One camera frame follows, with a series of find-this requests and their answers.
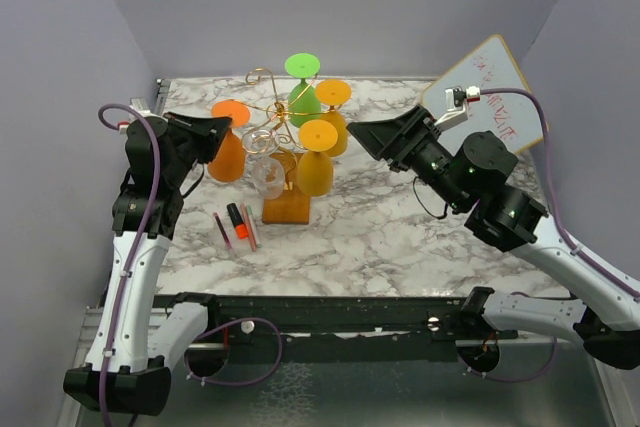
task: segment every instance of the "cable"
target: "cable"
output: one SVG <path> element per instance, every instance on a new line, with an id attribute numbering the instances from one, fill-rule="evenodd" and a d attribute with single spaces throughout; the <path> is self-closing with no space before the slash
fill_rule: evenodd
<path id="1" fill-rule="evenodd" d="M 634 299 L 640 298 L 640 292 L 635 290 L 630 285 L 627 285 L 623 280 L 619 279 L 611 272 L 609 272 L 605 267 L 600 265 L 595 259 L 589 257 L 586 253 L 584 253 L 581 249 L 578 248 L 578 245 L 573 241 L 567 229 L 565 229 L 564 224 L 562 223 L 562 219 L 560 217 L 560 209 L 559 202 L 556 194 L 556 190 L 553 186 L 553 174 L 551 172 L 551 146 L 549 141 L 549 130 L 547 129 L 547 121 L 544 115 L 544 111 L 542 110 L 542 106 L 538 99 L 530 92 L 523 89 L 515 89 L 515 88 L 498 88 L 498 89 L 482 89 L 480 91 L 481 95 L 492 95 L 492 94 L 519 94 L 527 97 L 535 106 L 536 111 L 538 112 L 538 117 L 540 118 L 540 124 L 542 125 L 542 138 L 544 141 L 544 155 L 545 155 L 545 172 L 547 176 L 547 190 L 549 191 L 549 207 L 551 213 L 553 214 L 553 221 L 556 225 L 556 229 L 560 233 L 560 237 L 566 242 L 567 246 L 574 252 L 576 255 L 585 261 L 587 265 L 593 268 L 600 275 L 609 280 L 612 284 L 624 290 L 629 295 L 633 296 Z"/>
<path id="2" fill-rule="evenodd" d="M 438 220 L 442 220 L 442 219 L 446 219 L 447 218 L 447 211 L 449 209 L 449 204 L 447 204 L 445 202 L 444 204 L 444 212 L 442 213 L 442 215 L 433 215 L 431 212 L 429 212 L 429 209 L 427 209 L 424 204 L 422 203 L 422 200 L 420 200 L 420 197 L 418 197 L 418 192 L 416 192 L 416 180 L 418 180 L 418 176 L 415 176 L 413 178 L 413 193 L 416 196 L 416 199 L 418 201 L 418 203 L 422 206 L 422 208 L 424 209 L 424 211 L 429 214 L 431 217 L 433 217 L 434 219 L 438 219 Z"/>
<path id="3" fill-rule="evenodd" d="M 529 297 L 529 295 L 525 294 L 524 292 L 511 292 L 511 295 L 522 295 L 524 297 Z M 495 332 L 492 332 L 491 335 L 489 335 L 489 337 L 487 337 L 487 339 L 482 343 L 483 347 L 486 346 L 487 342 L 491 339 L 491 336 L 495 336 Z M 477 370 L 472 369 L 471 366 L 467 364 L 459 354 L 458 354 L 458 360 L 467 368 L 467 372 L 469 372 L 472 375 L 475 375 L 476 377 L 482 377 L 483 379 L 491 380 L 493 382 L 500 382 L 503 384 L 519 384 L 522 382 L 530 382 L 532 380 L 539 379 L 544 375 L 547 375 L 549 371 L 551 371 L 551 368 L 553 367 L 553 364 L 555 363 L 557 356 L 558 356 L 558 339 L 554 337 L 553 345 L 551 347 L 551 356 L 549 357 L 549 360 L 547 360 L 546 364 L 544 364 L 540 368 L 540 370 L 538 370 L 534 374 L 526 375 L 524 377 L 516 377 L 516 378 L 498 377 L 494 375 L 487 375 L 486 372 L 478 372 Z"/>
<path id="4" fill-rule="evenodd" d="M 196 181 L 191 185 L 191 187 L 189 187 L 187 191 L 184 194 L 182 194 L 182 198 L 186 199 L 187 197 L 189 197 L 191 192 L 196 190 L 196 187 L 200 185 L 200 182 L 202 182 L 202 179 L 204 179 L 204 164 L 202 164 L 202 172 L 200 173 L 200 177 L 198 177 Z"/>
<path id="5" fill-rule="evenodd" d="M 238 324 L 241 324 L 242 322 L 248 322 L 248 321 L 260 322 L 262 324 L 266 324 L 276 334 L 276 339 L 278 341 L 278 355 L 276 356 L 275 362 L 273 363 L 273 365 L 267 371 L 266 374 L 263 374 L 263 375 L 261 375 L 260 377 L 258 377 L 256 379 L 243 380 L 243 381 L 239 381 L 239 382 L 227 382 L 227 381 L 224 381 L 224 380 L 211 379 L 209 377 L 198 377 L 191 370 L 191 367 L 189 366 L 189 359 L 187 358 L 187 354 L 185 353 L 184 364 L 187 367 L 187 371 L 189 372 L 189 375 L 187 375 L 187 380 L 193 377 L 193 378 L 199 380 L 202 383 L 202 385 L 207 383 L 207 384 L 213 384 L 213 385 L 222 385 L 222 386 L 225 386 L 225 387 L 248 387 L 250 385 L 255 385 L 255 384 L 258 384 L 258 383 L 262 382 L 263 380 L 265 380 L 268 377 L 270 377 L 276 370 L 278 370 L 278 367 L 280 367 L 280 362 L 282 361 L 282 351 L 283 351 L 282 336 L 280 335 L 280 331 L 278 330 L 278 328 L 273 323 L 268 321 L 267 319 L 262 319 L 260 317 L 246 317 L 244 319 L 232 320 L 231 322 L 227 322 L 226 324 L 219 325 L 215 329 L 211 329 L 211 330 L 205 332 L 204 334 L 199 335 L 198 337 L 196 337 L 196 340 L 203 339 L 203 338 L 208 337 L 210 335 L 216 334 L 216 333 L 220 332 L 221 330 L 228 329 L 229 327 L 233 327 L 234 325 L 238 325 Z"/>
<path id="6" fill-rule="evenodd" d="M 133 259 L 135 258 L 136 251 L 138 250 L 138 246 L 140 245 L 140 241 L 142 240 L 142 235 L 144 234 L 144 229 L 147 226 L 147 222 L 151 217 L 151 212 L 153 211 L 154 201 L 156 199 L 156 195 L 158 193 L 158 184 L 160 182 L 160 148 L 158 146 L 158 139 L 156 138 L 155 133 L 153 132 L 153 128 L 151 124 L 147 122 L 147 119 L 144 118 L 142 114 L 138 111 L 132 109 L 128 105 L 122 104 L 107 104 L 100 107 L 98 110 L 98 118 L 103 125 L 112 130 L 118 130 L 118 127 L 110 124 L 104 118 L 104 113 L 107 110 L 122 110 L 130 115 L 133 115 L 140 124 L 144 127 L 149 135 L 149 140 L 151 141 L 151 149 L 153 151 L 153 180 L 151 182 L 151 191 L 149 192 L 149 200 L 147 201 L 147 205 L 144 209 L 144 213 L 142 215 L 142 219 L 140 220 L 140 225 L 138 226 L 138 230 L 136 232 L 136 236 L 133 239 L 133 243 L 131 244 L 131 250 L 129 250 L 129 255 L 127 256 L 127 260 L 124 263 L 123 271 L 129 272 L 131 270 L 131 264 L 133 263 Z M 108 352 L 113 350 L 113 342 L 115 336 L 116 325 L 118 323 L 118 317 L 120 314 L 120 307 L 122 305 L 122 297 L 124 295 L 124 287 L 129 277 L 127 275 L 121 276 L 120 281 L 118 283 L 118 288 L 116 290 L 115 300 L 113 302 L 113 310 L 111 312 L 111 321 L 109 323 L 109 330 L 107 332 L 107 338 L 105 341 L 105 351 Z M 109 357 L 103 357 L 102 360 L 102 368 L 100 369 L 100 378 L 98 381 L 98 403 L 100 405 L 100 415 L 102 416 L 102 421 L 106 427 L 113 427 L 111 423 L 111 419 L 109 417 L 109 411 L 107 409 L 107 371 L 109 368 Z M 136 416 L 131 419 L 129 426 L 131 427 L 133 423 L 136 421 Z"/>

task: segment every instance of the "white marble surface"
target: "white marble surface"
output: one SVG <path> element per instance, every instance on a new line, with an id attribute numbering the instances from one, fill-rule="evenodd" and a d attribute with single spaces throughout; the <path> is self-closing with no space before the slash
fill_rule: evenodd
<path id="1" fill-rule="evenodd" d="M 421 81 L 348 81 L 349 120 L 395 117 L 415 105 L 428 85 Z M 283 97 L 295 80 L 278 79 Z M 240 77 L 180 79 L 172 83 L 165 110 L 209 116 L 211 105 L 237 98 L 266 107 L 270 83 L 247 86 Z M 251 122 L 264 113 L 252 111 Z M 515 185 L 540 198 L 528 157 L 513 175 Z M 548 276 L 509 254 L 484 245 L 464 228 L 466 215 L 438 221 L 416 201 L 411 173 L 391 173 L 353 139 L 337 158 L 333 190 L 312 199 L 309 225 L 263 225 L 262 200 L 249 178 L 222 184 L 209 175 L 186 200 L 174 244 L 158 280 L 157 292 L 181 291 L 251 295 L 421 296 L 466 295 L 478 285 L 534 295 L 565 295 Z M 419 185 L 423 202 L 439 212 L 443 203 Z M 232 238 L 238 256 L 230 259 L 212 214 L 221 214 L 233 234 L 225 206 L 251 205 L 263 247 Z"/>

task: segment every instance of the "bolt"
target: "bolt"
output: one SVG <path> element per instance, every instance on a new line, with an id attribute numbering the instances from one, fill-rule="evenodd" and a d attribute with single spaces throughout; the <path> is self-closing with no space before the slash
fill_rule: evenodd
<path id="1" fill-rule="evenodd" d="M 250 334 L 255 328 L 256 324 L 254 324 L 252 320 L 246 320 L 240 324 L 240 330 L 245 334 Z"/>

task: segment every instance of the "yellow disc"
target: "yellow disc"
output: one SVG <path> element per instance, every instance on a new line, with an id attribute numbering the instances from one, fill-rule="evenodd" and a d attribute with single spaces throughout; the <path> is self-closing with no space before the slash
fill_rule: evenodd
<path id="1" fill-rule="evenodd" d="M 305 122 L 298 135 L 304 148 L 314 152 L 329 150 L 338 141 L 338 131 L 326 120 Z"/>
<path id="2" fill-rule="evenodd" d="M 316 86 L 316 99 L 326 105 L 342 105 L 351 98 L 351 87 L 342 80 L 323 80 Z"/>
<path id="3" fill-rule="evenodd" d="M 223 100 L 211 107 L 211 117 L 231 117 L 231 127 L 242 127 L 249 122 L 249 109 L 237 100 Z"/>

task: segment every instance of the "black cable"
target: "black cable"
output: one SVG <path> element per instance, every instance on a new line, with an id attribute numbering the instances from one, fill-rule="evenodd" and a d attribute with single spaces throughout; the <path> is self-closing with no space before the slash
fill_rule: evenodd
<path id="1" fill-rule="evenodd" d="M 204 164 L 202 164 L 202 173 L 200 174 L 200 177 L 198 177 L 196 181 L 193 183 L 193 185 L 187 189 L 187 191 L 182 195 L 182 198 L 186 199 L 187 197 L 189 197 L 189 194 L 191 194 L 191 192 L 196 190 L 196 187 L 200 185 L 200 182 L 202 182 L 202 179 L 204 179 Z"/>
<path id="2" fill-rule="evenodd" d="M 418 202 L 420 203 L 420 205 L 422 206 L 422 208 L 424 209 L 424 211 L 429 214 L 431 217 L 433 217 L 434 219 L 438 219 L 438 220 L 442 220 L 442 219 L 446 219 L 447 218 L 447 212 L 449 210 L 449 204 L 445 203 L 444 204 L 444 212 L 442 213 L 442 215 L 433 215 L 431 212 L 429 212 L 429 209 L 427 209 L 424 204 L 422 203 L 422 201 L 420 200 L 420 197 L 418 197 L 418 192 L 416 191 L 416 181 L 418 180 L 418 176 L 413 178 L 413 193 L 416 196 L 416 199 L 418 200 Z"/>

